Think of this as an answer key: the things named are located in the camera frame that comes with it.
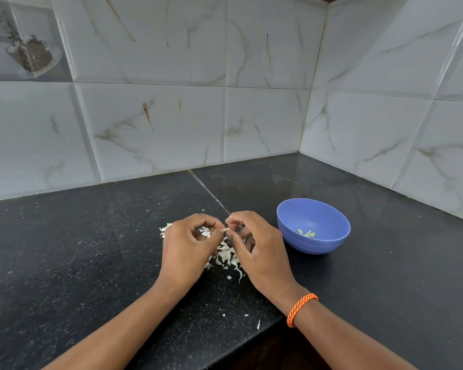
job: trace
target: bowl rim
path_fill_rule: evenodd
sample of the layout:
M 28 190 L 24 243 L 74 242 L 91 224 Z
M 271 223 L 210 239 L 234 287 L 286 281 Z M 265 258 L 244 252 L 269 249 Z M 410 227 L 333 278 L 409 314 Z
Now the bowl rim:
M 283 205 L 285 202 L 287 202 L 287 201 L 297 201 L 297 200 L 315 201 L 315 202 L 321 203 L 321 204 L 323 204 L 323 205 L 327 205 L 327 206 L 333 208 L 335 211 L 339 212 L 339 213 L 343 216 L 343 218 L 346 219 L 346 222 L 348 223 L 348 231 L 347 231 L 346 235 L 341 236 L 341 237 L 338 238 L 338 239 L 329 239 L 329 240 L 325 240 L 325 239 L 307 238 L 307 237 L 305 237 L 305 236 L 300 235 L 298 232 L 295 232 L 295 231 L 293 231 L 292 229 L 290 229 L 290 228 L 283 222 L 283 220 L 281 220 L 278 211 L 279 211 L 279 207 L 280 207 L 281 205 Z M 291 199 L 287 199 L 287 200 L 284 200 L 284 201 L 280 202 L 279 205 L 278 205 L 278 207 L 276 208 L 276 218 L 277 218 L 278 221 L 280 221 L 280 222 L 283 224 L 283 226 L 285 226 L 289 231 L 291 231 L 292 234 L 294 234 L 294 235 L 296 235 L 296 236 L 302 236 L 303 238 L 306 238 L 308 241 L 313 241 L 313 240 L 316 240 L 316 241 L 318 241 L 318 242 L 335 242 L 335 241 L 340 241 L 340 240 L 346 239 L 346 237 L 347 237 L 348 235 L 350 235 L 350 232 L 352 232 L 352 225 L 350 224 L 350 221 L 348 220 L 348 218 L 346 218 L 346 215 L 344 215 L 341 211 L 339 211 L 338 209 L 336 209 L 336 208 L 335 208 L 334 206 L 332 206 L 332 205 L 326 204 L 325 202 L 322 202 L 322 201 L 319 201 L 319 200 L 314 200 L 314 199 L 309 199 L 309 198 L 306 198 L 306 197 L 293 197 L 293 198 L 291 198 Z

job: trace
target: right hand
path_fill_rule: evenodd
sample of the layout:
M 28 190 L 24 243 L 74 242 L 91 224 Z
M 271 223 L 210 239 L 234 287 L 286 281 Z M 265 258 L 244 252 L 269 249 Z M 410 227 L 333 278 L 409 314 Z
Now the right hand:
M 245 225 L 226 235 L 254 287 L 288 315 L 309 291 L 293 277 L 281 232 L 253 211 L 236 211 L 225 222 L 232 230 Z

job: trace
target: plastic bowl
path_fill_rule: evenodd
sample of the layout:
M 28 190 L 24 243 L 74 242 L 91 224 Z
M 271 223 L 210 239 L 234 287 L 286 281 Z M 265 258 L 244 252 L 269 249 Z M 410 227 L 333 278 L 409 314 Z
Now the plastic bowl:
M 321 201 L 295 198 L 283 201 L 276 210 L 278 228 L 293 248 L 311 255 L 333 251 L 350 233 L 350 222 L 336 208 Z M 309 230 L 315 237 L 307 237 Z

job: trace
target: granite countertop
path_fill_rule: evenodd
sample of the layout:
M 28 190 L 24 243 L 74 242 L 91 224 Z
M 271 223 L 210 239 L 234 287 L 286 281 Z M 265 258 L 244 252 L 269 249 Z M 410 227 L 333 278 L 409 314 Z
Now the granite countertop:
M 167 222 L 224 220 L 226 208 L 276 225 L 291 197 L 333 205 L 352 225 L 329 255 L 287 247 L 300 283 L 415 366 L 463 368 L 462 220 L 303 155 L 194 173 L 215 197 L 179 172 L 0 201 L 0 369 L 41 368 L 143 294 Z M 248 278 L 214 267 L 128 368 L 206 368 L 283 319 Z

